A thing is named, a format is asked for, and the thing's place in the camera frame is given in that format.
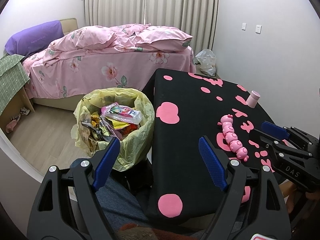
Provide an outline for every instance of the yellow garbage bag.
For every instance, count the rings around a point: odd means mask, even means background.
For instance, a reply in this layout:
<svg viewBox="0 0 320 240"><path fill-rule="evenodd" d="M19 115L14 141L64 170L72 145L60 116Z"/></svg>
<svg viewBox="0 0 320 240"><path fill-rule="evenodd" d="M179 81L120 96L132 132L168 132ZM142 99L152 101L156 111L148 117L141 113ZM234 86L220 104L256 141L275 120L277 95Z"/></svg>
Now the yellow garbage bag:
<svg viewBox="0 0 320 240"><path fill-rule="evenodd" d="M92 113L114 102L135 107L142 113L141 127L120 141L120 154L113 169L125 171L145 159L152 143L155 111L147 96L139 90L108 88L94 90L85 95L73 113L77 119L77 124L71 129L71 137L76 140L75 145L83 149L89 157L92 157L96 151L105 149L108 143L89 138L90 130L83 126L81 122L90 122Z"/></svg>

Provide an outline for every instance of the pink caterpillar toy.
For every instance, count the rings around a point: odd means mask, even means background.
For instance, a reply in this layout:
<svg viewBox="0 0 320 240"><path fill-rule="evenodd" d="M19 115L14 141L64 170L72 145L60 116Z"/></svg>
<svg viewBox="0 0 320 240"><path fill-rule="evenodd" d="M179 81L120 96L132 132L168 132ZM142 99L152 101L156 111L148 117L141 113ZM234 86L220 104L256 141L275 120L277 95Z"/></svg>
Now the pink caterpillar toy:
<svg viewBox="0 0 320 240"><path fill-rule="evenodd" d="M233 116L231 114L224 115L221 117L220 122L218 122L218 125L222 125L222 133L226 137L226 141L230 145L231 151L236 153L238 159L246 162L249 159L249 156L247 155L248 150L243 147L242 142L238 140L238 136L235 134L232 124Z"/></svg>

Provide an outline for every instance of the purple cloth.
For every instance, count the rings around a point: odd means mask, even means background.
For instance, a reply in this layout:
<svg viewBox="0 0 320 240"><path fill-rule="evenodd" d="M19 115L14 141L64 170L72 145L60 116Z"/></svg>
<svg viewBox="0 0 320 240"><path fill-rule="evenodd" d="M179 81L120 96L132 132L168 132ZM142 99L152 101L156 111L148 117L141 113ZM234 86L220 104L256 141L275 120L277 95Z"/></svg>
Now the purple cloth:
<svg viewBox="0 0 320 240"><path fill-rule="evenodd" d="M43 23L10 37L5 50L10 54L19 54L28 57L36 52L46 49L50 42L63 37L60 21Z"/></svg>

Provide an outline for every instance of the beige curtain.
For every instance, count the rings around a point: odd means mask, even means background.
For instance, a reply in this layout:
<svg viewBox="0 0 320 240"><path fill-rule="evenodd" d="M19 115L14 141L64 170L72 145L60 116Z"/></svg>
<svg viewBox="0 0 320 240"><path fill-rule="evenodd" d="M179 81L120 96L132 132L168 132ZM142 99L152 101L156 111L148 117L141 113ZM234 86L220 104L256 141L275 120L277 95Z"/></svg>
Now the beige curtain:
<svg viewBox="0 0 320 240"><path fill-rule="evenodd" d="M145 0L84 0L86 25L143 23Z"/></svg>
<svg viewBox="0 0 320 240"><path fill-rule="evenodd" d="M146 0L146 23L174 26L192 35L195 54L212 49L215 0Z"/></svg>

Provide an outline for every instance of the metal screw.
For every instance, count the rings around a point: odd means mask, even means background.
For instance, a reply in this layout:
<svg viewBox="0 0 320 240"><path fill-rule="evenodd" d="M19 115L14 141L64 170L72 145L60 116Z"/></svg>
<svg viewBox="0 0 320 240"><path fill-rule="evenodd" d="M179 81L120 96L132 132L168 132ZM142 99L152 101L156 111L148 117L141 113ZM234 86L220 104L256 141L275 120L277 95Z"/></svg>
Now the metal screw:
<svg viewBox="0 0 320 240"><path fill-rule="evenodd" d="M57 166L51 166L50 168L49 168L49 171L50 172L54 172L54 171L56 171L57 170Z"/></svg>
<svg viewBox="0 0 320 240"><path fill-rule="evenodd" d="M264 171L267 171L267 172L270 171L270 167L267 166L267 165L263 165L262 168L263 168Z"/></svg>
<svg viewBox="0 0 320 240"><path fill-rule="evenodd" d="M82 167L87 167L87 166L89 166L89 164L90 164L90 162L87 161L87 160L81 162L81 166L82 166Z"/></svg>
<svg viewBox="0 0 320 240"><path fill-rule="evenodd" d="M238 166L239 165L239 162L237 160L231 160L230 163L231 163L232 166Z"/></svg>

